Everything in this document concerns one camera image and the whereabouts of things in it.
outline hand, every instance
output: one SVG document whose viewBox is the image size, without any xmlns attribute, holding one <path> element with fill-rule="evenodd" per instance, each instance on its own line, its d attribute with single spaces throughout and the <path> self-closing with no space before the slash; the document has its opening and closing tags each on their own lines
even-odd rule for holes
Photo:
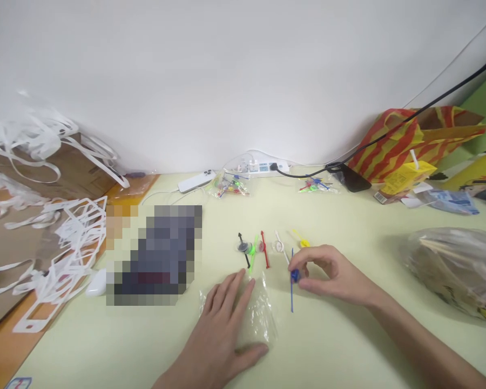
<svg viewBox="0 0 486 389">
<path fill-rule="evenodd" d="M 184 350 L 157 380 L 154 389 L 221 389 L 268 352 L 268 346 L 262 343 L 243 353 L 235 351 L 238 332 L 255 284 L 254 279 L 248 283 L 233 311 L 244 275 L 245 269 L 241 269 L 211 289 Z"/>
<path fill-rule="evenodd" d="M 304 247 L 290 261 L 288 270 L 306 269 L 313 262 L 324 270 L 329 279 L 314 279 L 304 272 L 306 278 L 299 281 L 299 288 L 319 296 L 333 296 L 348 303 L 372 306 L 387 294 L 358 270 L 333 246 Z"/>
</svg>

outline table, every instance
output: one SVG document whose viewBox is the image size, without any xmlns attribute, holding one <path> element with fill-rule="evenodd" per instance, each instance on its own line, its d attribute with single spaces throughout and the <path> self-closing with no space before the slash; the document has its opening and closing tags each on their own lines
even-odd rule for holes
<svg viewBox="0 0 486 389">
<path fill-rule="evenodd" d="M 302 168 L 294 170 L 305 173 Z M 164 175 L 149 194 L 173 190 L 192 175 Z M 17 377 L 33 377 L 34 388 L 149 388 L 174 361 L 199 314 L 199 290 L 245 266 L 235 250 L 238 232 L 249 241 L 261 230 L 266 242 L 278 230 L 287 250 L 299 233 L 312 245 L 333 244 L 360 270 L 389 292 L 417 320 L 486 375 L 486 323 L 465 316 L 430 293 L 404 267 L 401 246 L 409 233 L 454 226 L 486 230 L 481 214 L 460 216 L 425 207 L 381 205 L 372 192 L 298 193 L 302 182 L 286 177 L 251 182 L 252 195 L 204 198 L 202 265 L 176 306 L 111 307 L 106 297 L 83 294 L 67 304 Z M 166 204 L 177 194 L 157 194 L 145 205 Z M 201 191 L 180 204 L 196 204 Z M 124 229 L 115 250 L 98 263 L 127 259 L 135 222 Z M 278 339 L 256 367 L 230 388 L 418 388 L 422 381 L 394 343 L 363 308 L 297 290 L 290 312 L 289 275 L 282 254 L 269 246 L 271 268 L 264 272 Z"/>
</svg>

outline red and yellow striped bag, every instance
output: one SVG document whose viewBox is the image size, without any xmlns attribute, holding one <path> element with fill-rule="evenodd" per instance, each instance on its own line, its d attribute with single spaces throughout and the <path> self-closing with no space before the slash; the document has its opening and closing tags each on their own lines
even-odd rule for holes
<svg viewBox="0 0 486 389">
<path fill-rule="evenodd" d="M 369 129 L 360 146 L 389 132 L 415 110 L 385 111 Z M 348 166 L 371 183 L 382 183 L 390 173 L 411 162 L 414 149 L 418 160 L 437 166 L 439 161 L 464 142 L 486 132 L 483 117 L 455 106 L 429 108 L 389 134 L 385 139 L 359 152 Z"/>
</svg>

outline phone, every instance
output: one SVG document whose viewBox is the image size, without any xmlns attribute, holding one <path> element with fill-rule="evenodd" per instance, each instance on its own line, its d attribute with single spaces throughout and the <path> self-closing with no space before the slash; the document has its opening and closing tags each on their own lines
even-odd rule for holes
<svg viewBox="0 0 486 389">
<path fill-rule="evenodd" d="M 371 183 L 369 181 L 367 181 L 353 169 L 349 168 L 347 165 L 340 165 L 339 168 L 341 171 L 335 175 L 350 192 L 361 192 L 371 187 Z"/>
</svg>

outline juice box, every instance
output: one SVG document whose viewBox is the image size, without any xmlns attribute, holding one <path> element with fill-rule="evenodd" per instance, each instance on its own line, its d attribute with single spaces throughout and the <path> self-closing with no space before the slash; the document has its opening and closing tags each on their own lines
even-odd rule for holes
<svg viewBox="0 0 486 389">
<path fill-rule="evenodd" d="M 385 178 L 385 185 L 374 194 L 374 198 L 382 204 L 400 201 L 412 189 L 425 181 L 437 168 L 425 161 L 405 163 Z"/>
</svg>

